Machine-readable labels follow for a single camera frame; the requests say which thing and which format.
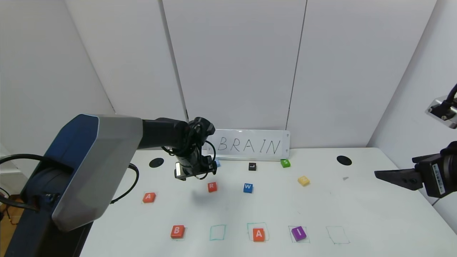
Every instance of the green square outline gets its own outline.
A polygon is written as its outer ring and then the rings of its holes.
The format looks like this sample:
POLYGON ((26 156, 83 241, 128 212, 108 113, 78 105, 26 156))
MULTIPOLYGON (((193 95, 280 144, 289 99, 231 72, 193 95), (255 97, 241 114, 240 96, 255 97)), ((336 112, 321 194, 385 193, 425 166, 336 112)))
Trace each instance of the green square outline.
POLYGON ((332 240, 334 245, 348 245, 348 244, 351 243, 351 241, 349 240, 349 237, 347 237, 347 235, 346 235, 346 232, 345 232, 343 226, 325 226, 325 229, 327 230, 327 234, 329 234, 329 238, 330 238, 330 240, 332 240), (335 243, 335 241, 333 240, 332 236, 330 235, 329 228, 341 228, 343 230, 343 234, 345 235, 345 237, 347 239, 347 243, 338 243, 338 242, 335 243))
POLYGON ((209 228, 209 240, 210 240, 210 241, 220 241, 220 240, 224 240, 224 239, 225 239, 225 229, 226 229, 226 228, 227 228, 227 225, 226 225, 226 224, 220 224, 220 225, 211 226, 211 227, 209 228), (213 227, 220 227, 220 226, 224 226, 224 236, 222 237, 222 239, 211 239, 211 235, 212 235, 211 230, 212 230, 212 228, 213 228, 213 227))

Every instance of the letter a block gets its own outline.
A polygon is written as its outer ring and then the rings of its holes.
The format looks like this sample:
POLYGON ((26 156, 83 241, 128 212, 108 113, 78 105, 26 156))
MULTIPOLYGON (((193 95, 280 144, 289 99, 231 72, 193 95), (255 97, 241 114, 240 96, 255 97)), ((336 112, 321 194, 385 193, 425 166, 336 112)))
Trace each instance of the letter a block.
POLYGON ((265 241, 265 232, 263 229, 253 229, 252 237, 254 238, 254 242, 263 242, 265 241))
POLYGON ((171 230, 171 238, 182 238, 184 236, 184 225, 175 225, 171 230))
POLYGON ((218 190, 218 185, 216 184, 216 182, 211 182, 211 183, 208 183, 208 192, 214 192, 214 191, 217 191, 218 190))
POLYGON ((143 196, 143 203, 153 203, 155 199, 155 193, 145 193, 143 196))

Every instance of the letter i block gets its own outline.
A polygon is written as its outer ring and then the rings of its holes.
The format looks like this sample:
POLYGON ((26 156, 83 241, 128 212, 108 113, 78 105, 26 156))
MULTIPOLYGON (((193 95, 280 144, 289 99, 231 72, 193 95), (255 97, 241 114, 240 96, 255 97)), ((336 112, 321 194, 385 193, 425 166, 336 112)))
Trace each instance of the letter i block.
POLYGON ((171 230, 171 238, 182 238, 184 236, 184 225, 175 225, 171 230))
POLYGON ((217 191, 218 190, 218 185, 216 184, 216 182, 211 182, 211 183, 208 183, 208 192, 214 192, 214 191, 217 191))
POLYGON ((252 237, 254 239, 254 242, 263 242, 265 241, 265 232, 263 231, 263 229, 253 229, 252 237))
POLYGON ((306 238, 305 230, 301 226, 292 229, 292 235, 295 238, 295 241, 300 241, 306 238))

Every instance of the wooden floor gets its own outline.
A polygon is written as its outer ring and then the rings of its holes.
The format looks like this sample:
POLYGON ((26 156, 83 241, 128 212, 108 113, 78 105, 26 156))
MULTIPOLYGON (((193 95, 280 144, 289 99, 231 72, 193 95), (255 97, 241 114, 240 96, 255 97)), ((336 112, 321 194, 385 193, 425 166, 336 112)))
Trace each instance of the wooden floor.
MULTIPOLYGON (((11 215, 11 221, 13 223, 17 223, 24 209, 18 209, 10 206, 8 211, 11 215)), ((4 214, 5 216, 0 221, 0 257, 5 256, 6 249, 8 248, 11 238, 13 237, 14 230, 16 229, 16 225, 12 225, 8 220, 6 212, 4 212, 4 214)))

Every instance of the purple letter block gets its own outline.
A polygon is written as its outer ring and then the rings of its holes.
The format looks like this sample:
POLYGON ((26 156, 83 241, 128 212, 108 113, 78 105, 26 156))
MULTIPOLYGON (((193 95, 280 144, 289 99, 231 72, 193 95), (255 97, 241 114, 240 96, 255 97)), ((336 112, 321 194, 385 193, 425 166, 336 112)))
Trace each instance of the purple letter block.
POLYGON ((301 226, 292 229, 292 235, 293 235, 293 237, 295 237, 295 241, 300 241, 300 240, 306 238, 305 231, 303 230, 303 228, 301 226))

